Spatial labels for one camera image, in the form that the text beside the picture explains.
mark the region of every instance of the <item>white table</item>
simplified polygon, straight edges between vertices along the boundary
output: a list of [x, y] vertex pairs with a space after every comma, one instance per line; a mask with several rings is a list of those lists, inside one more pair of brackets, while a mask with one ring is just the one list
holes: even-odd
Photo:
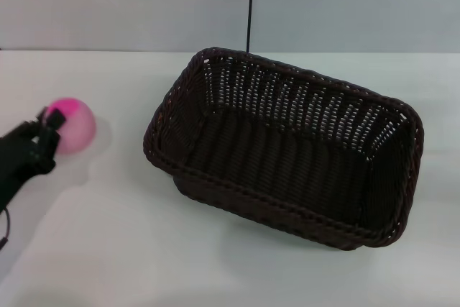
[[11, 202], [2, 306], [460, 305], [460, 55], [266, 55], [401, 98], [423, 120], [406, 232], [353, 252], [189, 200], [145, 160], [144, 131], [192, 55], [0, 52], [0, 134], [61, 96], [84, 100], [99, 126]]

